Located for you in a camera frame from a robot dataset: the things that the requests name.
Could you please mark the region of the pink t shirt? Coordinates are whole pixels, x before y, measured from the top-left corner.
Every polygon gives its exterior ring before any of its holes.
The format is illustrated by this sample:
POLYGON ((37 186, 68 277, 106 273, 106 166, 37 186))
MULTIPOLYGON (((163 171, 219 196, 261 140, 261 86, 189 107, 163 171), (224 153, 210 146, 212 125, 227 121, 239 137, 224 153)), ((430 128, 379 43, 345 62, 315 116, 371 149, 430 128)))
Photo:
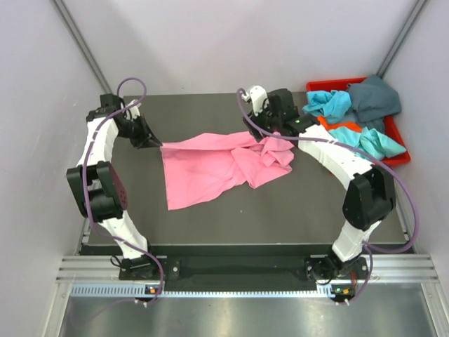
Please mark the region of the pink t shirt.
POLYGON ((168 210, 218 198, 233 187, 256 189, 292 171, 293 144, 249 132, 202 133, 161 148, 168 210))

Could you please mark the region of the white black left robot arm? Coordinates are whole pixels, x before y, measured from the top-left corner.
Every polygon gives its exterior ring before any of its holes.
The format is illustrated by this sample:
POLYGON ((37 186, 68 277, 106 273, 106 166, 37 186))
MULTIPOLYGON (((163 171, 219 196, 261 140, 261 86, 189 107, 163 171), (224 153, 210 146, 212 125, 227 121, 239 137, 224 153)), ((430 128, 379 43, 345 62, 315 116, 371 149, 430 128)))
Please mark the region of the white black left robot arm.
POLYGON ((87 117, 88 136, 83 154, 66 172, 76 205, 94 231, 111 237, 120 247, 122 258, 111 257, 121 280, 155 280, 161 276, 158 260, 151 254, 148 240, 139 233, 128 213, 126 189, 112 166, 117 138, 128 139, 135 149, 160 147, 139 102, 129 105, 114 94, 100 96, 100 106, 87 117))

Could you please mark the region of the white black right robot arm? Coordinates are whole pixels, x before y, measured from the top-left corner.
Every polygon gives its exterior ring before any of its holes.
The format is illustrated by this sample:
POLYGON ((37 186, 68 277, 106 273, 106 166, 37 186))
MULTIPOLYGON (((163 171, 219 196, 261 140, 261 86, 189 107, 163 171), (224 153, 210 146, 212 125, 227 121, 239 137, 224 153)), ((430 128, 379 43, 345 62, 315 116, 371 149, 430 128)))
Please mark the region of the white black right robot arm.
POLYGON ((392 175, 339 144, 317 117, 299 113, 288 89, 266 92, 261 86, 253 86, 248 91, 240 88, 236 96, 238 104, 251 106, 243 114, 243 121, 256 141, 268 136, 290 141, 315 158, 346 190, 342 229, 328 255, 308 268, 309 278, 322 284, 345 277, 371 234, 396 205, 392 175))

